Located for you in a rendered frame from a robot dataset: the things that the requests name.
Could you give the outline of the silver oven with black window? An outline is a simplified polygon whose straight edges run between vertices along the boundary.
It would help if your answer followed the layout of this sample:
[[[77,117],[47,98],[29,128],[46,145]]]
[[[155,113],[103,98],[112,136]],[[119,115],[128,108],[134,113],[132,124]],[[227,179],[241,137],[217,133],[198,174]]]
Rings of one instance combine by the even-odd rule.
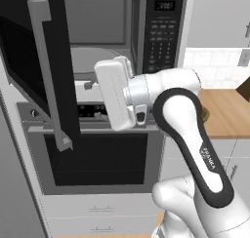
[[[81,134],[78,153],[58,151],[54,132],[29,133],[26,126],[51,127],[27,102],[17,108],[27,138],[37,177],[45,195],[149,193],[158,181],[164,137],[149,133]],[[103,105],[78,106],[80,129],[111,129],[109,122],[98,118],[105,114]],[[156,126],[151,115],[146,124]]]

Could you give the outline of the grey wall cupboard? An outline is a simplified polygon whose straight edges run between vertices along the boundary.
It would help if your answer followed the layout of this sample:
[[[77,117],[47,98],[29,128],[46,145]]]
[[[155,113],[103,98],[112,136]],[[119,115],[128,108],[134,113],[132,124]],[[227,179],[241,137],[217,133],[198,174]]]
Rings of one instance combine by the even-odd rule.
[[[250,0],[194,0],[189,48],[247,48]]]

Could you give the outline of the black and silver microwave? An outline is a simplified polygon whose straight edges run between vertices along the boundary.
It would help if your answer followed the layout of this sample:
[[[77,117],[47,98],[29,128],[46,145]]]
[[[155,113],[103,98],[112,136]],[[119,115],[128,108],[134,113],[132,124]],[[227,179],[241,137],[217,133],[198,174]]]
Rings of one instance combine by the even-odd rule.
[[[128,50],[136,75],[183,65],[192,0],[65,0],[70,46]],[[95,72],[74,73],[77,99],[100,101]]]

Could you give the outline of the olive brown bowl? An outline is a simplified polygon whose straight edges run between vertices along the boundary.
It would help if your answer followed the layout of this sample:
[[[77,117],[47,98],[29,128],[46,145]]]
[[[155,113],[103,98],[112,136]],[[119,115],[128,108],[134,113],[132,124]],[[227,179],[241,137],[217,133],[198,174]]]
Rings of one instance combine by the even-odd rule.
[[[210,112],[209,110],[205,107],[202,106],[202,120],[205,123],[210,117]]]

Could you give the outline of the grey base cupboard door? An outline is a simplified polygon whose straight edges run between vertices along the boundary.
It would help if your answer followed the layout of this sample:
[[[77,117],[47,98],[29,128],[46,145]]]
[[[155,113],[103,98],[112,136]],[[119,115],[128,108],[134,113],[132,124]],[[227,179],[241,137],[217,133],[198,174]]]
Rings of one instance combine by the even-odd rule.
[[[237,139],[235,141],[226,164],[229,178],[234,165],[237,165],[238,168],[231,182],[250,209],[250,139]]]
[[[235,139],[212,139],[219,159],[221,160],[226,172],[226,164],[235,144]],[[161,164],[161,179],[171,179],[189,174],[188,166],[183,158],[183,155],[173,139],[165,138],[164,156]]]

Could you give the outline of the grey wall outlet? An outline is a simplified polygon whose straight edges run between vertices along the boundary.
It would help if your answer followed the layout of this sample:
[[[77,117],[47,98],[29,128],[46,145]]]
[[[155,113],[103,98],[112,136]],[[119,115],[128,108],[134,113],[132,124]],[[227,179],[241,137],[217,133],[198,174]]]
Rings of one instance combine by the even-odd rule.
[[[250,49],[243,49],[238,61],[238,66],[247,67],[250,61]]]

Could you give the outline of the black microwave door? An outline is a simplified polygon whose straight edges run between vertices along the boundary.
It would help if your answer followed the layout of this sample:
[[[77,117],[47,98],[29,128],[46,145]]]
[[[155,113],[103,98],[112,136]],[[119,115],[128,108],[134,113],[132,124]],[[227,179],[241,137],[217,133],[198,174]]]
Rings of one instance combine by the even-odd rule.
[[[50,111],[27,1],[0,0],[0,52],[11,82],[48,122]],[[80,126],[65,3],[47,1],[51,20],[43,22],[43,30],[61,126],[72,141],[72,150],[77,150]]]

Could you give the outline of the white drawer front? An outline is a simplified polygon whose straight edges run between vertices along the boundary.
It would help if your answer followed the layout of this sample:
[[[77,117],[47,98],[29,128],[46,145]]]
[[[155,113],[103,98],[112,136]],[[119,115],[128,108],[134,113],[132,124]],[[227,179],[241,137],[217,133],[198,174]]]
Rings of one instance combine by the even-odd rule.
[[[53,236],[101,236],[151,234],[156,228],[157,215],[84,218],[47,218]],[[111,226],[113,233],[92,233],[91,229]]]
[[[88,194],[43,196],[42,204],[47,218],[80,218],[112,216],[151,216],[160,210],[150,193]],[[91,213],[94,206],[114,208],[113,213]]]

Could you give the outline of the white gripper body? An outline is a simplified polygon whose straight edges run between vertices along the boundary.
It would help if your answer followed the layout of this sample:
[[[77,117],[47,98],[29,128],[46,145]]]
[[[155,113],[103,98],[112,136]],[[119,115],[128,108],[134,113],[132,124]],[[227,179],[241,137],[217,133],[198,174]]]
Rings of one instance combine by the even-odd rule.
[[[134,107],[124,93],[133,78],[130,61],[126,57],[101,60],[94,69],[111,128],[116,132],[133,128],[136,125]]]

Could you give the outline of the grey microwave turntable plate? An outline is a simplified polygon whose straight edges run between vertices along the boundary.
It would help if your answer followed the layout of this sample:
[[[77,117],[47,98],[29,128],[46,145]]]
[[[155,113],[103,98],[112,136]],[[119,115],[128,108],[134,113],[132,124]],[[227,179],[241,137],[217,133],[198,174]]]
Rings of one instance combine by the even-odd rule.
[[[131,54],[128,50],[110,50],[94,47],[72,47],[71,58],[74,73],[93,72],[95,64],[100,60],[112,60],[124,56],[129,60]]]

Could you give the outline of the dark brown block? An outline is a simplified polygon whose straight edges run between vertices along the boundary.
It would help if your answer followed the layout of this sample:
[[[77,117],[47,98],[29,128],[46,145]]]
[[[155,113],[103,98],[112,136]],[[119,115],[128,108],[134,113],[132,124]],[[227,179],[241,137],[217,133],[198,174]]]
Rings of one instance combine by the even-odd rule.
[[[236,90],[241,96],[250,102],[250,76]]]

